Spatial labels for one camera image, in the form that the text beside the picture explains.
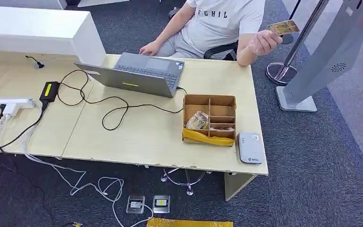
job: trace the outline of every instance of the gray laptop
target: gray laptop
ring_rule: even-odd
[[[123,53],[115,67],[74,63],[108,87],[117,87],[172,98],[179,84],[184,62]]]

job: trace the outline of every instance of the light wood desk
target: light wood desk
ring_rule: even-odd
[[[39,103],[45,82],[60,81],[67,73],[77,69],[72,64],[76,61],[73,57],[37,57],[47,65],[42,70],[35,69],[35,63],[24,58],[24,54],[0,53],[0,97],[31,97]],[[104,66],[113,67],[118,57],[108,54]],[[250,68],[241,68],[230,61],[183,60],[186,66],[180,87],[189,94],[236,96],[237,131],[262,134]],[[85,78],[82,72],[77,72],[65,82],[81,87]],[[96,81],[87,84],[85,93],[90,101],[120,96],[130,105],[154,104],[175,111],[181,109],[184,97],[182,91],[177,91],[176,96],[169,99],[104,87]],[[63,86],[60,95],[69,103],[80,100],[79,92]],[[65,106],[57,100],[48,107],[29,143],[28,151],[49,157],[225,172],[226,200],[257,175],[268,175],[266,161],[261,165],[243,164],[236,147],[183,143],[182,113],[170,114],[151,107],[132,108],[120,128],[105,130],[101,126],[102,117],[119,106],[124,106],[124,103],[116,99],[95,105],[83,103],[75,107]],[[111,114],[105,122],[107,127],[115,126],[122,112]],[[0,135],[1,143],[13,139],[33,123],[38,114],[37,109],[19,111],[5,126]],[[5,150],[21,153],[18,142]]]
[[[118,55],[107,55],[105,64],[113,67]],[[251,69],[236,62],[183,59],[179,86],[189,94],[236,96],[237,132],[261,133]],[[142,94],[112,87],[94,81],[88,97],[97,101],[108,96],[120,96],[129,105],[154,104],[167,110],[182,107],[184,93],[177,91],[173,99]],[[149,166],[180,167],[225,172],[225,198],[229,200],[257,175],[268,175],[266,161],[261,165],[243,164],[238,150],[182,141],[182,113],[166,113],[152,107],[129,109],[121,126],[107,131],[101,125],[102,117],[110,110],[125,106],[116,99],[96,105],[85,105],[76,124],[63,158],[106,161]],[[105,125],[114,127],[123,110],[107,117]]]
[[[31,56],[45,62],[46,67],[36,69],[36,63],[25,57],[22,53],[0,52],[0,98],[33,98],[38,105],[38,100],[43,87],[48,81],[60,81],[67,73],[77,69],[72,64],[77,61],[75,57],[38,55]],[[82,86],[85,77],[71,77],[67,83]],[[85,90],[88,93],[92,88],[89,83]],[[80,94],[65,86],[60,88],[60,94],[69,103],[80,100]],[[84,104],[68,108],[58,100],[51,103],[36,129],[28,145],[28,150],[34,155],[60,157],[69,141]],[[33,110],[19,110],[11,118],[0,133],[0,144],[3,145],[14,139],[27,126],[34,123],[39,116],[37,108]],[[20,142],[4,148],[8,153],[22,153]]]

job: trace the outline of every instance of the laptop touchpad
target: laptop touchpad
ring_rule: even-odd
[[[150,59],[148,59],[147,64],[145,65],[145,68],[166,71],[169,67],[169,64],[170,64],[170,61],[150,58]]]

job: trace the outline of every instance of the card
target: card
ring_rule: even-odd
[[[282,21],[279,23],[268,25],[270,31],[278,35],[286,35],[290,33],[299,32],[297,25],[293,20]]]

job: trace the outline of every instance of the man's left hand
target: man's left hand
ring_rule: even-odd
[[[282,42],[282,38],[269,30],[263,30],[255,34],[248,48],[256,55],[266,55]]]

